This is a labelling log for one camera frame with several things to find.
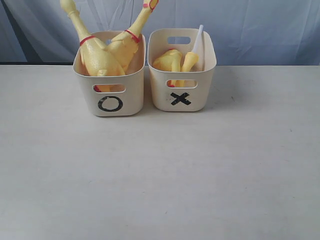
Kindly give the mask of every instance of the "blue curtain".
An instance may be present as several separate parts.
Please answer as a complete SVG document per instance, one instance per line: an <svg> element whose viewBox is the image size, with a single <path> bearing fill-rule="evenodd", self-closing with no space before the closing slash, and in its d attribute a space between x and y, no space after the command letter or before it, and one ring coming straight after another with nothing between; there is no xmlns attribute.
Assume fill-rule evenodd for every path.
<svg viewBox="0 0 320 240"><path fill-rule="evenodd" d="M16 26L0 5L1 62L74 60L79 40L59 0L2 1ZM143 0L75 3L89 31L99 32L128 28ZM218 65L319 65L319 6L320 0L159 0L142 33L148 41L157 29L203 24Z"/></svg>

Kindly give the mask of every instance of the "basket handle hole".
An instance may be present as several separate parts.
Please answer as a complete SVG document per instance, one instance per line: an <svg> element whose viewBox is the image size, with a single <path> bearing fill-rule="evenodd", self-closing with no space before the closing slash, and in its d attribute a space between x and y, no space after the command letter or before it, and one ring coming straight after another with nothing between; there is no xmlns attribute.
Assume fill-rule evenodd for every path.
<svg viewBox="0 0 320 240"><path fill-rule="evenodd" d="M191 38L188 36L170 36L167 39L168 44L189 44Z"/></svg>
<svg viewBox="0 0 320 240"><path fill-rule="evenodd" d="M195 89L198 86L196 80L168 80L166 86L169 88Z"/></svg>
<svg viewBox="0 0 320 240"><path fill-rule="evenodd" d="M122 93L126 90L123 84L99 84L93 85L92 88L97 93Z"/></svg>

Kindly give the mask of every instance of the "table surface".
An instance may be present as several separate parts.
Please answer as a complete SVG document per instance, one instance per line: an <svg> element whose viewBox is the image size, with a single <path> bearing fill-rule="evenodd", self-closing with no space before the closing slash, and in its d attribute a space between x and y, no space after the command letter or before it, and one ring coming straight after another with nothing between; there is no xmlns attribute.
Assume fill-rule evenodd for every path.
<svg viewBox="0 0 320 240"><path fill-rule="evenodd" d="M1 240L320 239L320 68L217 66L206 107L89 113L72 66L0 66Z"/></svg>

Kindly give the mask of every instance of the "black o symbol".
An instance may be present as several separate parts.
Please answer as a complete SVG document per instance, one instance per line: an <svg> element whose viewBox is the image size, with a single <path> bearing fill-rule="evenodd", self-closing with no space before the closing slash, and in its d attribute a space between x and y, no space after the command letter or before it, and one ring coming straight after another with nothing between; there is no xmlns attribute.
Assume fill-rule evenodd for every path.
<svg viewBox="0 0 320 240"><path fill-rule="evenodd" d="M107 99L117 99L118 100L118 107L115 108L115 109L107 109L107 108L104 108L102 106L102 104L105 102L105 100ZM120 109L122 109L122 107L124 106L124 103L122 102L122 100L116 96L105 96L104 98L102 98L99 102L98 102L98 107L100 110L102 111L105 111L105 112L117 112L119 111Z"/></svg>

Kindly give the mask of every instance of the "white plastic basket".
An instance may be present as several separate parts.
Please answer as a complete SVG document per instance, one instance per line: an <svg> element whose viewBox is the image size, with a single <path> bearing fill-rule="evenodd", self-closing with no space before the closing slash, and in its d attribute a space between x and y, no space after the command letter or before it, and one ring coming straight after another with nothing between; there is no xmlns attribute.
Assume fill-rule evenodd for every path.
<svg viewBox="0 0 320 240"><path fill-rule="evenodd" d="M169 49L182 52L182 65L186 53L193 49L198 31L194 28L164 28L150 35L147 63L150 71L152 100L154 105L162 111L195 112L203 109L207 103L214 68L217 65L214 46L207 32L202 32L203 55L199 54L199 59L203 60L200 60L190 72L161 71L152 66L155 59ZM168 42L170 37L189 37L190 43L172 44ZM186 81L185 87L169 87L167 82L170 80L189 81Z"/></svg>
<svg viewBox="0 0 320 240"><path fill-rule="evenodd" d="M122 31L101 31L92 35L107 42ZM146 59L146 40L139 36L139 49L134 55L124 76L87 76L81 67L78 50L73 71L77 76L89 111L98 117L130 116L138 113L144 105L144 66ZM122 85L118 92L96 92L96 85Z"/></svg>

